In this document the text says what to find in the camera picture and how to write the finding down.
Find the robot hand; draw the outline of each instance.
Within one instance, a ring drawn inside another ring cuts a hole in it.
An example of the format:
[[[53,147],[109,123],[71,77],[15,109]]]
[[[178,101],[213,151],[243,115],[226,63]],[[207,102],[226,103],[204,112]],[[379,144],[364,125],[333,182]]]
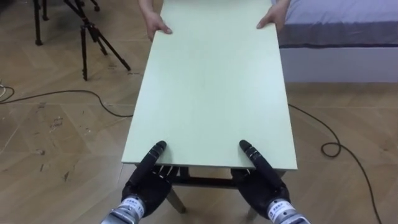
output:
[[[179,168],[155,165],[165,148],[160,141],[150,149],[125,184],[121,204],[101,224],[137,224],[166,199]]]
[[[177,176],[178,167],[155,166],[137,184],[127,182],[123,188],[122,200],[132,195],[144,202],[144,215],[146,217],[154,212],[170,193],[171,180]]]
[[[273,200],[282,198],[290,202],[286,187],[272,190],[268,181],[256,170],[231,169],[231,175],[245,201],[264,218],[269,218],[267,211]]]
[[[245,140],[239,145],[256,168],[231,169],[232,180],[247,203],[273,224],[310,224],[290,204],[285,183],[260,152]]]

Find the human hand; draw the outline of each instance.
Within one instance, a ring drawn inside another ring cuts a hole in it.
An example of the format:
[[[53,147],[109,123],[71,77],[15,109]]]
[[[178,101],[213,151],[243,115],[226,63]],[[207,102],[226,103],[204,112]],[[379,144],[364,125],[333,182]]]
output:
[[[263,28],[266,24],[273,22],[276,29],[280,32],[285,26],[286,13],[289,8],[290,0],[277,0],[277,4],[271,6],[267,14],[260,20],[257,25],[258,29]]]
[[[161,16],[156,12],[147,12],[144,14],[147,35],[150,41],[154,40],[156,31],[162,30],[165,34],[171,34],[172,30],[164,23]]]

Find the parquet floor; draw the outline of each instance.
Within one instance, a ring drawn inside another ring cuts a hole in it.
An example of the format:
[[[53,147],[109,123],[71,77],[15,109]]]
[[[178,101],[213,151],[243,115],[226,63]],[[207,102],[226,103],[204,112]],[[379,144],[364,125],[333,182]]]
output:
[[[31,1],[0,2],[0,78],[15,98],[67,89],[97,92],[117,113],[134,111],[150,42],[136,1],[87,3],[95,22],[132,67],[88,44],[81,77],[80,21],[60,0],[34,45]],[[363,163],[384,223],[398,223],[398,85],[291,84],[289,101],[330,125]],[[332,141],[314,120],[292,110],[299,170],[285,175],[297,209],[313,223],[376,223],[365,179],[347,152],[320,154]],[[0,105],[0,223],[99,223],[119,203],[133,168],[120,163],[131,119],[105,112],[91,95],[66,93]],[[228,176],[223,169],[194,174]],[[248,205],[235,190],[176,188],[189,213],[165,202],[142,223],[245,223]],[[257,218],[254,223],[266,223]]]

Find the bed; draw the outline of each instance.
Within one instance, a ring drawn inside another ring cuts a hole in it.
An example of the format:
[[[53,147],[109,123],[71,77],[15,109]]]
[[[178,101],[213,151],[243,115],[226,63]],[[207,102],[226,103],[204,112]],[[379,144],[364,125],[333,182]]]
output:
[[[292,0],[279,45],[286,82],[398,82],[398,0]]]

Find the table frame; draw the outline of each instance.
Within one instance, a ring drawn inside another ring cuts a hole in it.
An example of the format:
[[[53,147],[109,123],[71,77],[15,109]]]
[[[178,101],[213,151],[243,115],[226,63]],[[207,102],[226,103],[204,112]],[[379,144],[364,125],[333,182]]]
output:
[[[236,189],[235,183],[231,179],[220,178],[206,178],[206,177],[191,177],[189,174],[189,167],[179,167],[180,175],[174,178],[173,185],[184,187],[209,187],[218,189]],[[279,177],[283,177],[285,171],[276,170]],[[187,208],[182,203],[174,189],[171,189],[167,196],[167,201],[173,206],[178,213],[184,214]],[[250,207],[247,215],[248,220],[254,220],[257,217],[257,212]]]

